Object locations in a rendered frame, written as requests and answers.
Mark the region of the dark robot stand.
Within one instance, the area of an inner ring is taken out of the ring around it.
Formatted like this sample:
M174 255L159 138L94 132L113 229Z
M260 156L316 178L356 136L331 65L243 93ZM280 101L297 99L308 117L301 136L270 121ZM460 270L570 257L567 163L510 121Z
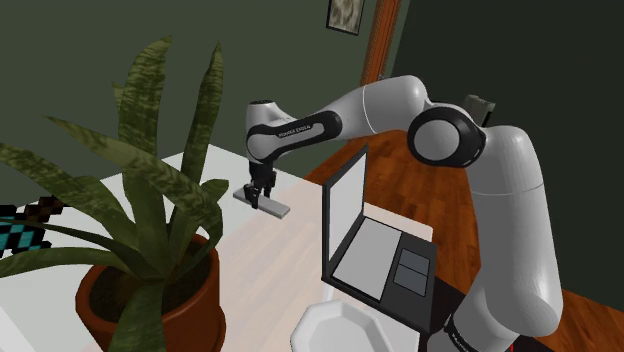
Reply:
M418 352L427 352L427 342L431 334L443 328L448 316L456 311L464 297L464 293L446 283L438 276L435 277L430 333L420 335Z

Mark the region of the brown wooden door frame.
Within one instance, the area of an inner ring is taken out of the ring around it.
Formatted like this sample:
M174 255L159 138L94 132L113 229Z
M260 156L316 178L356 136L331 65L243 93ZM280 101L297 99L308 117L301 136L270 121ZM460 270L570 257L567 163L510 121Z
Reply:
M360 85L376 82L384 74L402 0L376 0Z

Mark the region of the green plant in brown pot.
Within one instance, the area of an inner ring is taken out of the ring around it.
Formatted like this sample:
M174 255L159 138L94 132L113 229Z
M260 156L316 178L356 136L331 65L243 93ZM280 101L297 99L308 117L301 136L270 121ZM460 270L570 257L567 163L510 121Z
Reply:
M28 249L0 259L0 278L44 268L87 265L76 311L104 352L221 352L226 319L219 298L220 198L229 184L203 180L223 90L223 55L215 48L198 91L179 167L157 155L160 102L170 37L145 47L125 82L113 88L118 134L74 123L58 126L117 164L128 208L97 178L74 177L20 147L0 143L0 163L63 204L99 222L103 234L69 229L78 247Z

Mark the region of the flat grey remote control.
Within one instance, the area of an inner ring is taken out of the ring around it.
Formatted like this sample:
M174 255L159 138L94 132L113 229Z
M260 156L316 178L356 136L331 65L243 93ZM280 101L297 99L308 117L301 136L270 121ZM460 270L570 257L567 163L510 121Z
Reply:
M233 197L245 204L251 205L251 202L245 197L243 188L236 190L233 193ZM259 195L258 209L279 219L284 218L291 210L291 208L287 205L284 205L274 199L267 198L262 194Z

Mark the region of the white octagonal plate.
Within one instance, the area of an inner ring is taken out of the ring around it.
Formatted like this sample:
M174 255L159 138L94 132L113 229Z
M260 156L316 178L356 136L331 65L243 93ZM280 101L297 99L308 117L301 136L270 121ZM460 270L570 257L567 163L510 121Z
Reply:
M394 352L375 317L340 299L310 305L290 345L292 352Z

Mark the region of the pixelated blue and brown sword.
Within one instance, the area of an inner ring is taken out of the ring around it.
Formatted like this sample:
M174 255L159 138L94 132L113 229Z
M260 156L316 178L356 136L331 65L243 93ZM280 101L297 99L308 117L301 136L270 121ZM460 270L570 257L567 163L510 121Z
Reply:
M23 210L12 204L0 205L0 218L47 223L51 215L62 213L65 204L55 196L40 197L36 204L28 204ZM50 248L44 239L43 228L0 221L0 259L7 251L17 254L29 250Z

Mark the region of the grey box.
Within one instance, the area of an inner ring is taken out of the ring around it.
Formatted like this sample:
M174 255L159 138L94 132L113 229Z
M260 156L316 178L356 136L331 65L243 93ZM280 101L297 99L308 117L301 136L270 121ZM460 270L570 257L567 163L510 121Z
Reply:
M491 114L494 112L496 104L480 98L477 95L467 95L461 107L466 110L472 120L480 127L485 127Z

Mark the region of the open black laptop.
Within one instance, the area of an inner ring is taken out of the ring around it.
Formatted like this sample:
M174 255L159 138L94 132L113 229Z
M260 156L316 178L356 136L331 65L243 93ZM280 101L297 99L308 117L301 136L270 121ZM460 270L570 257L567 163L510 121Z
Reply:
M437 245L364 214L368 148L322 185L321 280L428 334Z

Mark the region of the framed wall picture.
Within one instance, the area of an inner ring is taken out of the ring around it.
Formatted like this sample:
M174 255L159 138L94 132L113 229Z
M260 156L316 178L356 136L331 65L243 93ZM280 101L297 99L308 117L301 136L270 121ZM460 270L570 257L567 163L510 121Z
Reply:
M365 0L329 0L326 27L357 36Z

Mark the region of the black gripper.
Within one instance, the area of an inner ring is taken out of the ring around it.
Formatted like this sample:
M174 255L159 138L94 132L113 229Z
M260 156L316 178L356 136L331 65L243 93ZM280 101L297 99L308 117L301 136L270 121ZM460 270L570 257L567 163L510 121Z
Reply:
M259 206L259 196L261 190L266 198L271 196L272 189L276 183L277 173L273 169L272 163L256 163L249 162L249 172L251 183L243 186L245 199L250 203L253 209Z

